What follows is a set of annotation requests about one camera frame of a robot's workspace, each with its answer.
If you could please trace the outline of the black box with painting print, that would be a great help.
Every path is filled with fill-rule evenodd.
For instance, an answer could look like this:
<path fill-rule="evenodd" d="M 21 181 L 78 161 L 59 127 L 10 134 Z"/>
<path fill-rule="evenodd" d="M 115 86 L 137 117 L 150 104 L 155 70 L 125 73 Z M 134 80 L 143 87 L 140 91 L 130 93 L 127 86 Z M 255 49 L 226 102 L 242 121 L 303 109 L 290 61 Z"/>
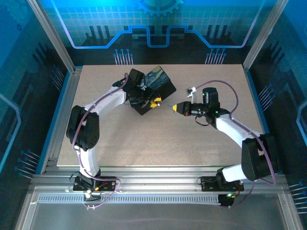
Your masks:
<path fill-rule="evenodd" d="M 161 68 L 161 66 L 157 66 L 149 73 L 145 74 L 146 77 L 146 85 L 150 87 L 154 94 L 158 94 L 161 96 L 162 100 L 157 103 L 163 102 L 167 97 L 176 92 L 176 88 L 172 83 L 171 79 L 168 77 L 166 72 Z M 145 107 L 141 108 L 137 104 L 130 104 L 133 109 L 135 109 L 140 115 L 144 115 L 149 112 L 152 108 Z"/>

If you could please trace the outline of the small black controller box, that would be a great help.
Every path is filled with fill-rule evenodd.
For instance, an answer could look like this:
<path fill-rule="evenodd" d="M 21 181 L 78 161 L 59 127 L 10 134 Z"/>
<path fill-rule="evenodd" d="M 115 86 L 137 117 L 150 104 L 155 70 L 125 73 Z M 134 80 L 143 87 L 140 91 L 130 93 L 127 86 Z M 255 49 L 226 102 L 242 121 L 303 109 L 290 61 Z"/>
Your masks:
<path fill-rule="evenodd" d="M 234 204 L 236 195 L 232 193 L 218 195 L 218 202 L 221 207 L 229 208 Z"/>

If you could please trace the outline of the aluminium frame rail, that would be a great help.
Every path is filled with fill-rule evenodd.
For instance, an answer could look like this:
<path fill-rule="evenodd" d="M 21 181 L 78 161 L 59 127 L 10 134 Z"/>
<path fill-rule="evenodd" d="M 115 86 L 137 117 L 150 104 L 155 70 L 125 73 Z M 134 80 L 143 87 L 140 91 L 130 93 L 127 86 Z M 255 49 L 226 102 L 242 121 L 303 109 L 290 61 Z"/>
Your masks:
<path fill-rule="evenodd" d="M 42 174 L 34 175 L 33 186 L 50 189 L 71 188 L 69 179 L 75 167 L 48 166 Z M 201 192 L 197 179 L 201 176 L 215 176 L 216 167 L 102 167 L 103 176 L 115 176 L 121 180 L 119 191 L 127 194 L 196 194 Z"/>

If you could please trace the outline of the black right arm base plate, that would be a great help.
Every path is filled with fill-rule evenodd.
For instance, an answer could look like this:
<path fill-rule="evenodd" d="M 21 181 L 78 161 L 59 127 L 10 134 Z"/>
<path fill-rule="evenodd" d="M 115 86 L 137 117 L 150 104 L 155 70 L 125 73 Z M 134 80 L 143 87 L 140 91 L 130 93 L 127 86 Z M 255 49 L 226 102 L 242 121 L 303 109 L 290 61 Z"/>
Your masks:
<path fill-rule="evenodd" d="M 203 192 L 241 192 L 245 190 L 240 181 L 226 182 L 226 184 L 219 185 L 214 176 L 201 176 L 197 178 L 196 183 L 201 186 Z"/>

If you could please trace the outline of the aluminium corner post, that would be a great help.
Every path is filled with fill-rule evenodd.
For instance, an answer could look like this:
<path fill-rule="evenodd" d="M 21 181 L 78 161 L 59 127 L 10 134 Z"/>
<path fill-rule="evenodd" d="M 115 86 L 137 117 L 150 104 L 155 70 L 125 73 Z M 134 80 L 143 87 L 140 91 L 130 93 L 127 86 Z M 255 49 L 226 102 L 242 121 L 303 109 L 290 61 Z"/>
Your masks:
<path fill-rule="evenodd" d="M 282 14 L 283 10 L 285 9 L 289 0 L 277 0 L 275 5 L 273 6 L 272 10 L 270 11 L 264 25 L 262 26 L 254 44 L 252 45 L 245 61 L 243 62 L 243 69 L 247 72 L 251 65 L 253 64 L 254 60 L 256 59 L 257 55 L 259 54 L 260 50 L 262 49 L 264 43 L 266 42 L 267 38 L 271 34 L 276 22 L 278 21 L 280 15 Z"/>
<path fill-rule="evenodd" d="M 45 33 L 47 34 L 49 40 L 54 46 L 57 54 L 61 58 L 68 72 L 70 74 L 74 74 L 75 65 L 72 59 L 70 58 L 69 53 L 65 48 L 59 34 L 57 33 L 50 18 L 48 17 L 46 10 L 44 9 L 39 0 L 27 0 L 27 2 L 30 5 L 31 9 L 33 10 L 38 21 L 40 22 L 41 26 L 43 27 Z"/>

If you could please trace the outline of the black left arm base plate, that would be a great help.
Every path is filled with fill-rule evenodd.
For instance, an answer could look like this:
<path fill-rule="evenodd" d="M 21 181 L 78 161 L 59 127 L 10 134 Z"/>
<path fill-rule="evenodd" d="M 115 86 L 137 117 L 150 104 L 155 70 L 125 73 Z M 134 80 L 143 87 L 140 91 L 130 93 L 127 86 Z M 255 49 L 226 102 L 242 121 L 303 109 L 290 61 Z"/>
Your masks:
<path fill-rule="evenodd" d="M 102 181 L 94 180 L 92 178 L 76 176 L 73 182 L 74 192 L 84 192 L 91 190 L 92 192 L 110 191 L 113 192 L 116 187 L 115 177 L 103 178 Z"/>

